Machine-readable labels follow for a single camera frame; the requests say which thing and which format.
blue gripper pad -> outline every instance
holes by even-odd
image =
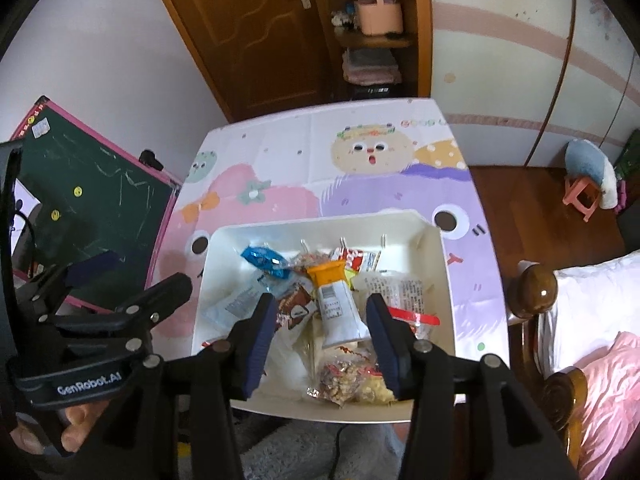
[[[254,314],[237,322],[226,338],[233,346],[232,387],[239,400],[247,400],[260,384],[264,362],[276,329],[278,303],[271,294],[263,294]]]
[[[83,260],[71,264],[66,270],[65,286],[78,288],[89,283],[107,270],[114,269],[120,263],[120,257],[113,251],[104,251]]]
[[[413,399],[416,385],[411,348],[416,339],[411,327],[391,317],[380,294],[372,294],[367,300],[367,326],[386,387],[397,400]]]

wooden bed frame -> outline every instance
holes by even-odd
[[[571,367],[545,381],[534,360],[538,316],[548,312],[556,301],[556,277],[548,267],[533,264],[506,290],[511,369],[543,410],[569,460],[577,467],[582,440],[580,414],[587,397],[586,377],[581,370]]]

wooden door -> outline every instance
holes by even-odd
[[[329,101],[330,64],[314,0],[163,0],[233,120]]]

blue snack wrapper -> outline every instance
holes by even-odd
[[[290,269],[283,268],[288,264],[285,257],[268,247],[249,246],[242,251],[240,256],[252,264],[252,266],[276,278],[286,280],[291,273]]]

pink handbag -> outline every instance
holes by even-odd
[[[400,4],[386,4],[385,0],[358,0],[356,12],[362,33],[366,36],[404,30]]]

